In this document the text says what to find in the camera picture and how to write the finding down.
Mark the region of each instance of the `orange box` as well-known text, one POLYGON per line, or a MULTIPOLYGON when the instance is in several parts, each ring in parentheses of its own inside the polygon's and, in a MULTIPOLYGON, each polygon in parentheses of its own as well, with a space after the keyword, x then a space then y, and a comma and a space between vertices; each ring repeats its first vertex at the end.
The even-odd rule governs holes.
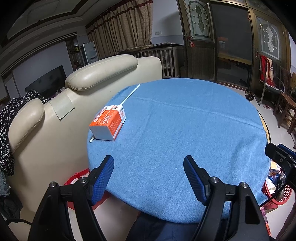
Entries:
POLYGON ((99 140, 115 141, 126 114, 122 105, 105 106, 90 123, 89 129, 99 140))

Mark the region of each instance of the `cream leather sofa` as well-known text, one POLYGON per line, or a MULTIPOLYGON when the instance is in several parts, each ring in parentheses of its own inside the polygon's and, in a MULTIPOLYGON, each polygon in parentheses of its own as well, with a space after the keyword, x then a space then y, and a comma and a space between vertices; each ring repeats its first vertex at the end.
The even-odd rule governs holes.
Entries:
POLYGON ((73 72, 67 89, 45 105, 34 99, 18 112, 9 128, 15 173, 8 181, 29 211, 21 218, 32 221, 51 181, 63 185, 88 168, 88 125, 109 99, 127 86, 159 79, 158 58, 113 56, 73 72), (56 113, 67 114, 60 119, 56 113))

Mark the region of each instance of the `blue gripper pad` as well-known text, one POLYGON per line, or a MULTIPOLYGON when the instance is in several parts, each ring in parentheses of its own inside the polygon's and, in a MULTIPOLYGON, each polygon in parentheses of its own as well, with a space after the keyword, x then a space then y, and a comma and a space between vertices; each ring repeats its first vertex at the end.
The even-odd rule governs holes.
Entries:
POLYGON ((92 205, 100 201, 105 192, 106 186, 109 182, 111 174, 114 169, 114 159, 112 156, 107 155, 99 167, 94 168, 89 176, 89 194, 88 199, 92 205))
POLYGON ((294 160, 296 160, 296 153, 292 151, 290 148, 284 146, 283 144, 278 144, 278 147, 283 151, 287 152, 294 160))
POLYGON ((206 206, 210 196, 209 174, 198 167, 192 156, 184 158, 183 167, 196 199, 206 206))

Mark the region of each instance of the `red clothing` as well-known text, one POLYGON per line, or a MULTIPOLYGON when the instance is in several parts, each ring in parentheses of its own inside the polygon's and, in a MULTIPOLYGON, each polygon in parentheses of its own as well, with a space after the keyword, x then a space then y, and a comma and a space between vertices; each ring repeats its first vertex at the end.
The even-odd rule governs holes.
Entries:
POLYGON ((264 81, 264 76, 266 76, 266 83, 270 86, 276 87, 276 84, 270 78, 270 72, 273 71, 273 68, 272 66, 270 66, 268 59, 264 55, 260 56, 260 66, 263 72, 263 73, 260 73, 260 80, 264 81))

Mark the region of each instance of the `door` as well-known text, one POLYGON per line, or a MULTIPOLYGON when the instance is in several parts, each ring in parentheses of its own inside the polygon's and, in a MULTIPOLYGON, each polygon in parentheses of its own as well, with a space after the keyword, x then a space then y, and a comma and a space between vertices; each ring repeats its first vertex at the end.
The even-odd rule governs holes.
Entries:
POLYGON ((177 0, 187 54, 188 77, 216 82, 217 48, 208 0, 177 0))
POLYGON ((217 37, 217 83, 249 88, 253 60, 253 36, 248 9, 212 2, 217 37))
POLYGON ((250 9, 252 19, 253 35, 254 35, 254 56, 253 71, 250 89, 261 96, 263 85, 259 82, 260 56, 264 55, 271 59, 273 67, 279 69, 290 68, 287 66, 289 62, 289 52, 287 52, 288 34, 285 27, 276 19, 267 16, 259 11, 250 9))

